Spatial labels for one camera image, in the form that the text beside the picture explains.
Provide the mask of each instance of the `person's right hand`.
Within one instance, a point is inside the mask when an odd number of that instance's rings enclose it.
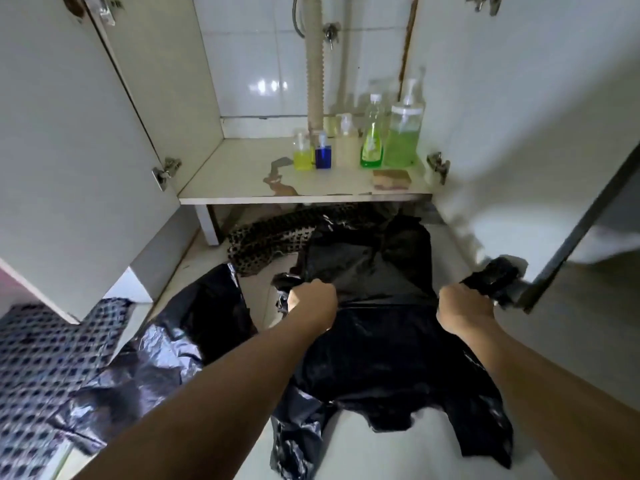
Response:
[[[462,283],[448,285],[440,290],[438,321],[443,329],[461,336],[468,331],[496,324],[493,302]]]
[[[300,319],[316,321],[319,333],[322,333],[333,325],[338,309],[338,296],[331,283],[316,279],[293,288],[289,292],[287,304],[289,312],[295,308]]]

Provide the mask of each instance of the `person's left arm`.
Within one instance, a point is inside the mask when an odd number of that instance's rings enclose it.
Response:
[[[76,480],[232,479],[296,364],[335,319],[335,288],[294,288],[292,310],[208,365],[102,450]]]

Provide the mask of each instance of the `cabinet leg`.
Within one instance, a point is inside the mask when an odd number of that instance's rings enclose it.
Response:
[[[216,213],[213,210],[213,205],[195,205],[196,214],[200,221],[200,227],[202,233],[208,245],[219,246],[220,242],[224,240],[222,233],[220,232],[220,226],[216,218]]]

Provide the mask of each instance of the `cabinet door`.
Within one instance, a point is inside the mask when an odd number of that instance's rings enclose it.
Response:
[[[476,262],[534,282],[640,141],[640,0],[420,0],[420,154],[451,161],[434,200]]]
[[[0,266],[82,320],[179,203],[87,14],[0,0],[0,61]]]
[[[182,160],[179,193],[223,139],[193,0],[118,1],[96,21],[158,157]]]

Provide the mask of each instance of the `plastic bottle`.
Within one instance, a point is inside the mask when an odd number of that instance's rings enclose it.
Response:
[[[296,130],[293,136],[293,168],[296,170],[313,170],[314,152],[305,130]]]
[[[369,100],[371,103],[365,112],[367,122],[360,152],[360,165],[364,168],[377,168],[382,164],[382,94],[372,94]]]
[[[317,140],[316,169],[331,168],[331,145],[324,131],[314,133]]]
[[[339,114],[340,132],[335,139],[332,165],[338,168],[358,168],[360,166],[360,137],[353,125],[350,112]]]
[[[420,138],[424,104],[415,101],[417,79],[409,79],[402,103],[391,106],[391,121],[385,144],[385,164],[391,168],[413,165]]]

